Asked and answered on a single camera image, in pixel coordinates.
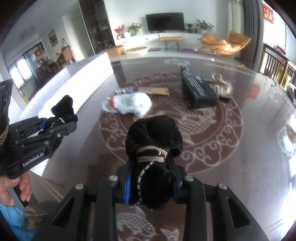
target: glass cabinet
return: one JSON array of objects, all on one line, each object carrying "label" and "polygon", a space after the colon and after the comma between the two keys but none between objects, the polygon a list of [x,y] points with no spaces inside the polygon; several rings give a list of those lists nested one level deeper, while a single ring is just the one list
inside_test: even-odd
[{"label": "glass cabinet", "polygon": [[79,0],[95,53],[115,46],[103,0]]}]

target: gray curtain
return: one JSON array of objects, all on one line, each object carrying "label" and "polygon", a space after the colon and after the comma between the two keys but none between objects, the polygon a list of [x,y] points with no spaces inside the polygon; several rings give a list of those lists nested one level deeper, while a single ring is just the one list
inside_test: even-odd
[{"label": "gray curtain", "polygon": [[258,72],[263,51],[264,18],[261,0],[244,0],[244,34],[251,38],[243,49],[241,61]]}]

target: orange lounge chair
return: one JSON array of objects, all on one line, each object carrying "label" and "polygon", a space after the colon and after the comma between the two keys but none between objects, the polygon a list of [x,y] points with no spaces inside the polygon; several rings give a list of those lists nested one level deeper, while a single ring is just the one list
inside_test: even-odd
[{"label": "orange lounge chair", "polygon": [[229,33],[227,40],[218,39],[208,32],[200,38],[200,42],[204,45],[201,49],[210,49],[214,53],[214,57],[216,57],[215,54],[236,54],[238,51],[242,50],[250,40],[251,39],[247,36],[238,34],[233,30]]}]

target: ceiling light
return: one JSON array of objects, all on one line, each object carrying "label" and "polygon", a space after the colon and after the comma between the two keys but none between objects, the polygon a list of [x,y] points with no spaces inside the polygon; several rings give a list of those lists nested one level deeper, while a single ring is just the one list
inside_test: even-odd
[{"label": "ceiling light", "polygon": [[28,37],[28,35],[30,33],[32,33],[34,31],[35,27],[30,27],[28,29],[26,29],[25,31],[22,32],[22,34],[20,35],[22,39]]}]

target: wooden railing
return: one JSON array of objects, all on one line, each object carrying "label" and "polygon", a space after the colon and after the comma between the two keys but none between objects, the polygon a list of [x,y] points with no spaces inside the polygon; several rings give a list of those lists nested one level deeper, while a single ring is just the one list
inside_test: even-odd
[{"label": "wooden railing", "polygon": [[272,78],[285,88],[287,86],[286,74],[291,77],[290,82],[293,83],[296,78],[295,72],[296,66],[286,56],[264,44],[260,73]]}]

